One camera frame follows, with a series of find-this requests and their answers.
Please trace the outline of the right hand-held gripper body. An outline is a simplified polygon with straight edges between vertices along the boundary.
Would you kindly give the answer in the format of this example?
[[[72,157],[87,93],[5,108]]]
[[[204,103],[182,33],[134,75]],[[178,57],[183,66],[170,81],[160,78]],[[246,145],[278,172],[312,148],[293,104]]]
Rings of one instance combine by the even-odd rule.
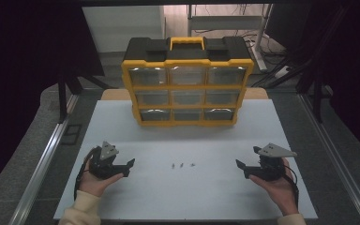
[[[261,147],[258,155],[260,158],[260,170],[253,175],[264,181],[278,180],[285,174],[283,158],[295,158],[297,156],[295,152],[273,143]]]

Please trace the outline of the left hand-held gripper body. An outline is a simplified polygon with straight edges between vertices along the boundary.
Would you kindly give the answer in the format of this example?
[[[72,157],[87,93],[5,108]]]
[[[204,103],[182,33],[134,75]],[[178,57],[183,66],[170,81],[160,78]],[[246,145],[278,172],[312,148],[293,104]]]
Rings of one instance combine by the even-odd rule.
[[[108,179],[113,176],[113,161],[118,150],[104,141],[101,146],[92,150],[92,157],[89,162],[89,172],[99,179]]]

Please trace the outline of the clear plastic organizer drawer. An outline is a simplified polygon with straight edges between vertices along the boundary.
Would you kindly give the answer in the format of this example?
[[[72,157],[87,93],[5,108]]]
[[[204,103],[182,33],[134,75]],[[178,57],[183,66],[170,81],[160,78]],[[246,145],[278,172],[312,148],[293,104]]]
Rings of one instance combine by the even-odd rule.
[[[175,105],[199,105],[203,102],[202,90],[174,90],[171,95]]]

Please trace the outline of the yellow black parts organizer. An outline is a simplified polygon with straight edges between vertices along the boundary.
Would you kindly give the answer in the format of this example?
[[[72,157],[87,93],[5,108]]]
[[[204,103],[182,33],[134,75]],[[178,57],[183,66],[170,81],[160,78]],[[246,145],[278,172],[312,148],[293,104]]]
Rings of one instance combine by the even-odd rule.
[[[234,120],[230,123],[205,121],[200,124],[161,122],[143,123],[134,109],[135,94],[131,87],[128,71],[131,68],[173,68],[173,67],[245,67],[247,77],[244,80],[242,98],[237,104]],[[129,41],[122,62],[122,79],[129,91],[132,101],[132,112],[141,126],[231,126],[236,123],[237,113],[242,106],[247,91],[246,84],[254,62],[248,47],[241,37],[168,37],[151,39],[150,37],[134,37]]]

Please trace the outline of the person's left hand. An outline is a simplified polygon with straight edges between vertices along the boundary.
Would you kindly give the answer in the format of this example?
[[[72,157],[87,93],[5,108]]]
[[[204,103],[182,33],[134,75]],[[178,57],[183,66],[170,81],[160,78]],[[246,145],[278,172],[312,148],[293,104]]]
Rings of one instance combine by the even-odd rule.
[[[82,172],[79,190],[97,197],[101,197],[108,186],[117,182],[122,177],[123,174],[119,173],[105,180],[98,179],[89,172],[89,162],[86,162],[85,168]]]

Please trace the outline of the person's right hand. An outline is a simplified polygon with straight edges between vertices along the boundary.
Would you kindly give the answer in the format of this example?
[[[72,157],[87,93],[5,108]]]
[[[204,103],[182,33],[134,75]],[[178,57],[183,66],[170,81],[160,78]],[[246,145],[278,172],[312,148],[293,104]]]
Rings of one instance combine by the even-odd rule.
[[[268,193],[270,199],[277,205],[283,216],[289,216],[298,214],[299,211],[293,192],[293,175],[289,169],[289,161],[284,158],[283,163],[285,176],[276,181],[267,182],[255,175],[250,175],[248,178]]]

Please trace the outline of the black metal stand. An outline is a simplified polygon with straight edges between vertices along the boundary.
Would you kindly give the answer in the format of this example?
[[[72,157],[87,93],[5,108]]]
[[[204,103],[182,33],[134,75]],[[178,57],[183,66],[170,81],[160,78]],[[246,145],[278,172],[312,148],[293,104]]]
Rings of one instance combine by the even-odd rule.
[[[305,72],[296,85],[296,91],[300,94],[306,94],[310,87],[313,87],[312,112],[318,122],[321,123],[323,121],[321,116],[323,79],[320,71]]]
[[[59,123],[62,124],[68,117],[68,101],[67,101],[67,89],[69,89],[72,95],[79,95],[83,91],[83,86],[79,81],[79,78],[84,78],[87,81],[95,84],[103,90],[113,89],[113,86],[99,80],[98,78],[89,75],[79,69],[74,69],[70,72],[60,72],[58,74],[58,96],[59,96],[59,109],[60,117]]]

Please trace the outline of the grid of clear drawers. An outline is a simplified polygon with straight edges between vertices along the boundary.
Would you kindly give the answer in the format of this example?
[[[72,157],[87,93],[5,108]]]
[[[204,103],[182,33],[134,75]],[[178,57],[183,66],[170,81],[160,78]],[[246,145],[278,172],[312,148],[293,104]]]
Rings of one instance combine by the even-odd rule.
[[[128,71],[143,123],[230,123],[242,98],[245,67],[135,67]],[[171,91],[202,90],[199,105],[172,104]]]

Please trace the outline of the white power strip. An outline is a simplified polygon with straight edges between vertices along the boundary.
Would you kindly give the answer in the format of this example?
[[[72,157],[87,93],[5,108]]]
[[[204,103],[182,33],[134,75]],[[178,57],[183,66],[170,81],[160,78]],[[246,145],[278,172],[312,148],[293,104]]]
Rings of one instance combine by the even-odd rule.
[[[288,67],[288,66],[284,66],[280,71],[278,71],[276,74],[275,74],[275,77],[277,79],[283,77],[284,75],[286,75],[288,72],[290,72],[292,70],[291,67]]]

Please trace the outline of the dark curtain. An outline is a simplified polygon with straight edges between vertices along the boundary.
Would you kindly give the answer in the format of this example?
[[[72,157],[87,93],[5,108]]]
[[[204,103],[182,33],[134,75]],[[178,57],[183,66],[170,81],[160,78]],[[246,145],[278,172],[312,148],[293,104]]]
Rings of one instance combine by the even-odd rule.
[[[296,90],[329,86],[331,106],[360,142],[360,0],[275,4],[266,34],[296,65],[309,64]]]
[[[0,0],[0,173],[46,88],[102,73],[82,7],[60,0]]]

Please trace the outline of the aluminium rail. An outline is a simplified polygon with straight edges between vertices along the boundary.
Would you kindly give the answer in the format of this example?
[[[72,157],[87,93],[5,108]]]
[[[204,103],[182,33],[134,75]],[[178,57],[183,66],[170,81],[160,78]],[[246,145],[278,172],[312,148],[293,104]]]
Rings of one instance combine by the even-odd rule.
[[[52,135],[47,142],[44,151],[42,152],[39,162],[34,169],[34,172],[26,186],[26,189],[24,190],[22,197],[20,198],[16,209],[14,210],[8,225],[24,225],[25,221],[27,220],[40,187],[44,181],[46,173],[49,170],[49,165],[53,159],[53,155],[67,125],[67,117],[65,117],[62,122],[55,125]]]
[[[347,168],[343,158],[339,154],[338,149],[335,147],[335,144],[330,138],[323,123],[320,122],[314,115],[312,111],[312,104],[309,102],[308,97],[306,95],[299,95],[298,97],[302,102],[303,108],[307,112],[308,118],[310,119],[318,133],[318,136],[323,144],[323,148],[325,149],[328,157],[334,165],[343,186],[348,192],[348,195],[351,198],[352,203],[360,216],[360,187],[358,186],[351,172]]]

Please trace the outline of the white metal desk frame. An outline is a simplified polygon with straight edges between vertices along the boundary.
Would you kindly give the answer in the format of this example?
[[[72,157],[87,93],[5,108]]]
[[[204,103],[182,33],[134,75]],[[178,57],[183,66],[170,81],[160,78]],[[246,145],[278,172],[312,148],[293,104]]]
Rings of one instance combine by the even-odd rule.
[[[265,72],[267,66],[263,60],[261,43],[272,6],[272,4],[261,4],[256,7],[251,5],[252,8],[260,9],[261,12],[259,15],[249,15],[247,14],[248,5],[238,4],[233,12],[240,10],[239,15],[214,15],[208,10],[208,5],[205,5],[206,15],[199,15],[197,5],[187,5],[187,35],[191,37],[193,31],[255,31],[255,40],[250,43],[250,49],[259,70]]]

